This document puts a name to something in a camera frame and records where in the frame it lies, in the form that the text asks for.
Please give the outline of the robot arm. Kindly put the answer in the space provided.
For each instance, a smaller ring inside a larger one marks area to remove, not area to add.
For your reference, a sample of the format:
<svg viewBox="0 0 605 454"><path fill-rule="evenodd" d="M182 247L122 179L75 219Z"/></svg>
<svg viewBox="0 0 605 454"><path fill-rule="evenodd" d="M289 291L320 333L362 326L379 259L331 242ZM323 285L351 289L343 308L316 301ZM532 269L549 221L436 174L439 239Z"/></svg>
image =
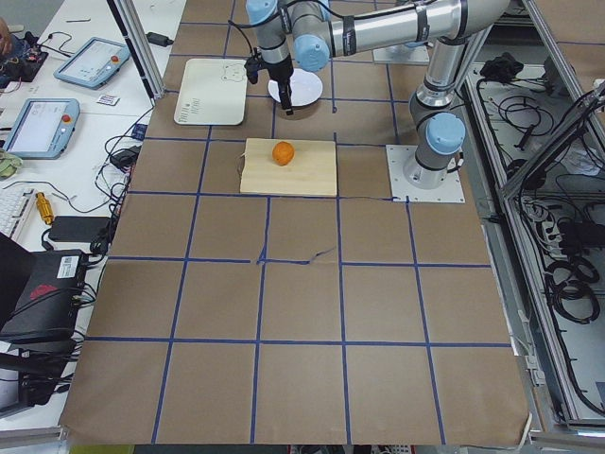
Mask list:
<svg viewBox="0 0 605 454"><path fill-rule="evenodd" d="M508 5L501 0L407 1L337 17L320 4L303 1L290 16L294 55L302 69L317 72L334 57L433 43L423 82L409 100L419 144L404 174L421 189L435 189L466 135L463 122L449 111L456 87L468 74L471 54Z"/></svg>
<svg viewBox="0 0 605 454"><path fill-rule="evenodd" d="M257 46L251 51L245 68L249 82L258 82L258 72L266 70L278 85L282 110L293 114L290 80L293 64L302 70L318 72L331 58L323 1L248 1L246 11L255 29Z"/></svg>

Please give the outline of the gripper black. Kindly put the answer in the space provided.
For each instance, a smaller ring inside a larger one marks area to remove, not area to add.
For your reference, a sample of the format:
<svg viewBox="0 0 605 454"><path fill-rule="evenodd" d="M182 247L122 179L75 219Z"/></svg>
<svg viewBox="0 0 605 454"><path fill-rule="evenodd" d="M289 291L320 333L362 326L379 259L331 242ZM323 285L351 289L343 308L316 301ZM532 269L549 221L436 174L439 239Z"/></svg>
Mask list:
<svg viewBox="0 0 605 454"><path fill-rule="evenodd" d="M269 78L277 83L282 109L286 115L292 115L290 79L294 68L288 45L281 44L274 48L260 47L260 52Z"/></svg>

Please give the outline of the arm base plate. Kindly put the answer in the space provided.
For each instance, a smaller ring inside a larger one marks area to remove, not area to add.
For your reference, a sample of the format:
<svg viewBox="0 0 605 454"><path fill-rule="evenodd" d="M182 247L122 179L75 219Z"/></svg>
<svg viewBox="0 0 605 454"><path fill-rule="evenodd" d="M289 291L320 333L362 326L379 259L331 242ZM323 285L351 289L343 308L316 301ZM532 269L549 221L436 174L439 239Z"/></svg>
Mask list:
<svg viewBox="0 0 605 454"><path fill-rule="evenodd" d="M416 160L416 146L387 145L391 197L399 202L464 203L455 160L442 170L428 170Z"/></svg>
<svg viewBox="0 0 605 454"><path fill-rule="evenodd" d="M373 61L384 64L404 64L415 66L427 66L429 55L424 44L409 47L405 44L397 44L389 47L374 49L372 51Z"/></svg>

